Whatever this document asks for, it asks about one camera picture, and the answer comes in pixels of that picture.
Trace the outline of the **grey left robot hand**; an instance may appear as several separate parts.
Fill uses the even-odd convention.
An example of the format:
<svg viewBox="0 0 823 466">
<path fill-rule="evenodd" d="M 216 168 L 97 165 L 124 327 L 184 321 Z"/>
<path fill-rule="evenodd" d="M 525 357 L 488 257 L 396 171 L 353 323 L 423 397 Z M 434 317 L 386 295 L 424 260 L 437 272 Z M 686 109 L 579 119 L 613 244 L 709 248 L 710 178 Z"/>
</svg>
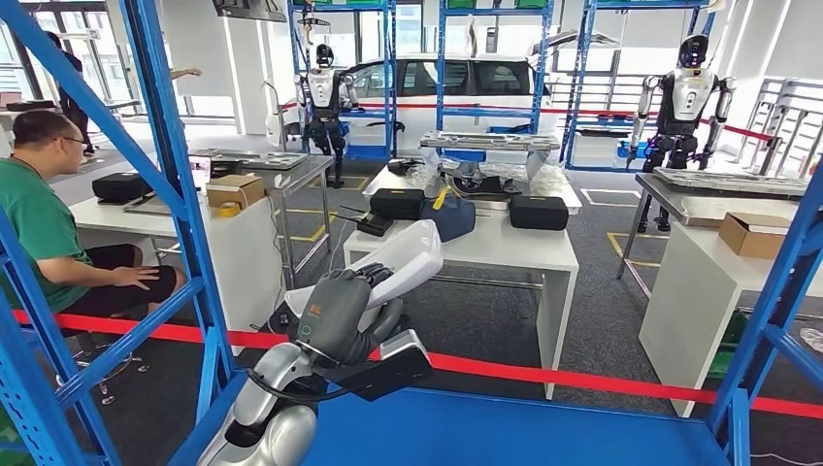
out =
<svg viewBox="0 0 823 466">
<path fill-rule="evenodd" d="M 300 317 L 294 342 L 311 351 L 323 367 L 356 366 L 387 340 L 402 319 L 403 301 L 393 298 L 380 307 L 365 330 L 358 329 L 373 287 L 393 272 L 373 262 L 357 270 L 335 269 L 315 285 Z"/>
</svg>

